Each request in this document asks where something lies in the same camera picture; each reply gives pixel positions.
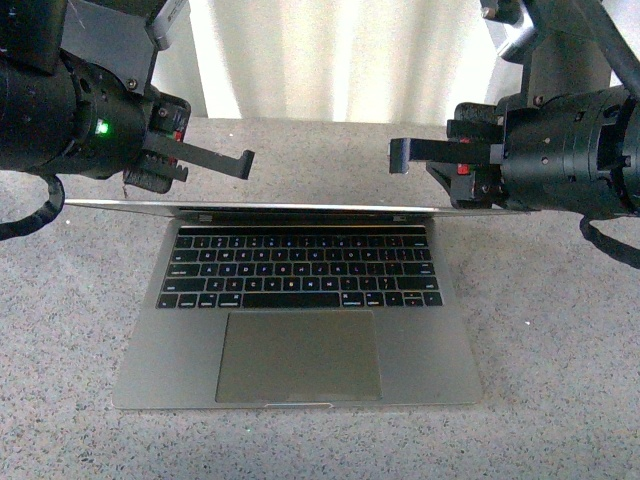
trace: black cable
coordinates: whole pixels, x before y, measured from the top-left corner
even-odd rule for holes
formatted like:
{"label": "black cable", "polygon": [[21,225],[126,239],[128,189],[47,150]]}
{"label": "black cable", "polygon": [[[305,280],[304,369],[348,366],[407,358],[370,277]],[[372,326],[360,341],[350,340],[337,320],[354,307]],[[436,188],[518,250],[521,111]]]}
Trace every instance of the black cable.
{"label": "black cable", "polygon": [[24,237],[53,222],[64,206],[64,187],[55,175],[42,175],[49,185],[49,200],[28,217],[16,222],[0,223],[0,241]]}
{"label": "black cable", "polygon": [[640,62],[600,0],[572,0],[622,84],[640,99]]}

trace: laptop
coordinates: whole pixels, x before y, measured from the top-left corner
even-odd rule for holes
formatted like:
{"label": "laptop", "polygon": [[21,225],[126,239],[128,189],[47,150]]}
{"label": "laptop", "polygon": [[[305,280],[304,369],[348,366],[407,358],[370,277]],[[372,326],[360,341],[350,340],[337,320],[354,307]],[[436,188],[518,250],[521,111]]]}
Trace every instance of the laptop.
{"label": "laptop", "polygon": [[501,210],[68,200],[170,217],[121,409],[468,404],[481,385],[440,215]]}

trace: granite surface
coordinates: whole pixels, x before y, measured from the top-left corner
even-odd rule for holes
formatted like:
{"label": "granite surface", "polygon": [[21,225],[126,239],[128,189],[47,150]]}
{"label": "granite surface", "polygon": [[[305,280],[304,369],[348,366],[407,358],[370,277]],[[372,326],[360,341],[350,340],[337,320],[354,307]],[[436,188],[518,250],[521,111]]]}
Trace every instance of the granite surface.
{"label": "granite surface", "polygon": [[[448,206],[414,165],[417,126],[194,119],[187,141],[257,152],[243,182],[191,168],[161,197]],[[124,198],[119,176],[68,197]],[[0,173],[0,219],[45,199]],[[111,391],[167,220],[67,207],[0,244],[0,478],[640,479],[640,273],[586,243],[579,217],[437,220],[484,387],[466,407],[122,412]],[[639,246],[640,224],[601,224]]]}

